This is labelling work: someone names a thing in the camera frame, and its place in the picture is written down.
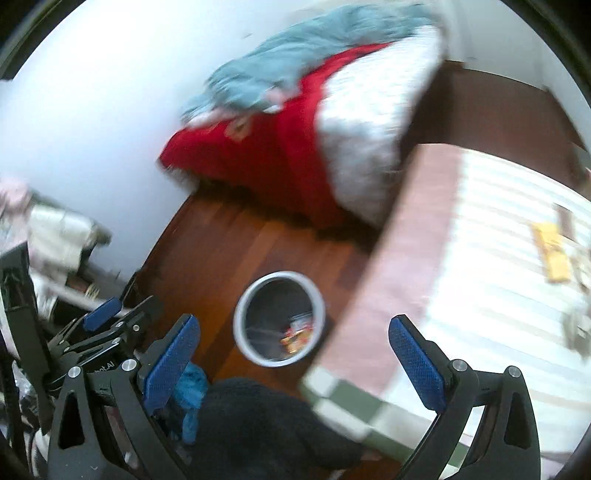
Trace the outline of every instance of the metal screw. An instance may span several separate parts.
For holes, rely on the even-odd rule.
[[[468,370],[468,364],[464,361],[464,360],[454,360],[452,362],[452,367],[454,370],[457,370],[459,372],[465,372],[466,370]]]
[[[76,378],[78,375],[80,375],[80,372],[82,372],[82,369],[76,365],[75,367],[72,367],[68,370],[68,377]]]
[[[519,370],[517,367],[513,367],[513,365],[508,368],[508,371],[509,375],[514,378],[519,378],[521,376],[521,370]]]
[[[137,366],[138,363],[133,358],[130,358],[121,364],[121,368],[126,372],[131,372]]]

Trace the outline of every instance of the yellow package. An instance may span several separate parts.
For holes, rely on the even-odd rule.
[[[544,261],[548,281],[551,283],[569,281],[570,262],[568,255],[564,252],[558,226],[554,223],[533,223],[532,229]]]

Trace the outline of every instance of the trash can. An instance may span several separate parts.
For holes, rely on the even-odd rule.
[[[234,312],[234,339],[250,361],[284,367],[318,344],[324,329],[324,300],[314,283],[297,272],[259,278],[246,289]]]

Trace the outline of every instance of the wooden floor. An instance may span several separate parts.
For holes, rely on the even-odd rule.
[[[569,186],[570,130],[550,96],[513,80],[459,70],[451,75],[445,129],[424,132],[423,141],[445,141],[518,161]],[[310,360],[264,369],[234,346],[232,316],[238,298],[255,279],[277,270],[309,276],[338,322],[363,273],[377,233],[351,220],[333,232],[316,232],[298,219],[257,206],[245,193],[204,186],[181,208],[141,274],[147,294],[165,304],[153,337],[163,335],[182,313],[195,314],[202,339],[193,361],[212,380],[246,376],[288,393]],[[398,464],[383,459],[349,471],[344,480],[390,480]]]

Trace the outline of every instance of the blue plastic bag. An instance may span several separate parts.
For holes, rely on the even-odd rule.
[[[185,413],[183,418],[182,439],[184,443],[195,443],[197,428],[197,414],[203,397],[207,393],[209,382],[201,367],[189,362],[173,391],[173,399]]]

